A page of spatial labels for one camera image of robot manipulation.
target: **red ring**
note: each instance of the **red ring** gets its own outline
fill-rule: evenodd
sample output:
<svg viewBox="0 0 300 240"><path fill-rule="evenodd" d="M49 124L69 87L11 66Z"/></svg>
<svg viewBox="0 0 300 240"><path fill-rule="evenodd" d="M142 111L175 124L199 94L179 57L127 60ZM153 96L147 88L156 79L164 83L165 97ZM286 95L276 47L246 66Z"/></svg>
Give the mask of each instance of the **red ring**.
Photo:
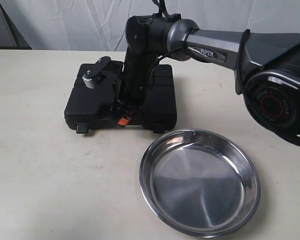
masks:
<svg viewBox="0 0 300 240"><path fill-rule="evenodd" d="M273 98L273 99L275 99L277 102L279 102L279 104L280 104L280 106L281 106L281 111L280 111L279 114L277 114L277 115L269 114L269 113L264 109L263 101L265 100L265 98ZM260 106L261 106L262 111L263 111L265 114L267 114L267 115L269 115L270 117L272 117L272 118L280 117L280 116L284 113L284 105L282 104L282 102L281 102L278 98L276 98L276 97L273 96L273 95L264 95L264 96L261 98Z"/></svg>

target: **white table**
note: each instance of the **white table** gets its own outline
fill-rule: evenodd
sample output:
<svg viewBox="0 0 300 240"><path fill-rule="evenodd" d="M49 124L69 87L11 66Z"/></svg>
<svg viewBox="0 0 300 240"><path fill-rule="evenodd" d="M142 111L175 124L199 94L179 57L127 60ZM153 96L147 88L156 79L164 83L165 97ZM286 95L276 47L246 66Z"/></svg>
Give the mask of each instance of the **white table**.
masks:
<svg viewBox="0 0 300 240"><path fill-rule="evenodd" d="M193 239L161 222L140 191L139 164L158 135L127 127L84 137L65 123L80 64L102 56L125 53L0 50L0 240ZM163 62L174 71L176 129L229 138L259 173L257 212L221 239L300 240L300 147L250 117L232 71Z"/></svg>

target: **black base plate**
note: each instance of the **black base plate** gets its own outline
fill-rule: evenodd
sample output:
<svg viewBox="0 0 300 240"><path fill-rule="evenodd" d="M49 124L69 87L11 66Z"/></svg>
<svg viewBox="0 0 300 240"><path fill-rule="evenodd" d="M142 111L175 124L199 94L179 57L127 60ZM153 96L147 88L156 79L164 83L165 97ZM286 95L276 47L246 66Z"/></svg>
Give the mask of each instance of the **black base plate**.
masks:
<svg viewBox="0 0 300 240"><path fill-rule="evenodd" d="M113 65L122 62L111 61ZM82 76L94 64L82 64L71 95L64 110L64 118L70 129L85 134L91 130L112 128L109 122L111 103L115 98L113 82L115 74L107 77L96 88L86 87ZM177 122L176 96L172 67L159 65L154 69L153 79L147 89L143 107L133 115L129 125L141 125L154 133L172 130Z"/></svg>

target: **metal bowl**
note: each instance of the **metal bowl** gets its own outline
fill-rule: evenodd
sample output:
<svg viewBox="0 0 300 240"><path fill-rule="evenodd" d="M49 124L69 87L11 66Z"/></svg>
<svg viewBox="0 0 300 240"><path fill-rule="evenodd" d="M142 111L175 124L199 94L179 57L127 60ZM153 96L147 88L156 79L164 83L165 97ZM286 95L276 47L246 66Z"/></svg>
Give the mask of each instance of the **metal bowl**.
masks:
<svg viewBox="0 0 300 240"><path fill-rule="evenodd" d="M143 196L170 227L212 238L240 229L255 213L260 182L233 142L201 129L167 133L145 152L139 170Z"/></svg>

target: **white curtain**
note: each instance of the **white curtain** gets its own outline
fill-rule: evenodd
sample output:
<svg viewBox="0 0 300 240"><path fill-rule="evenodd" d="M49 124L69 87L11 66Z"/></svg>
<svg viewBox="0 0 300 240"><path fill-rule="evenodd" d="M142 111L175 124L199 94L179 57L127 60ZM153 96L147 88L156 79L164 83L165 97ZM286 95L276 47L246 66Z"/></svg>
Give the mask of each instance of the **white curtain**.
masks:
<svg viewBox="0 0 300 240"><path fill-rule="evenodd" d="M152 0L0 0L36 50L125 51L125 24L157 12ZM166 0L201 29L300 33L300 0Z"/></svg>

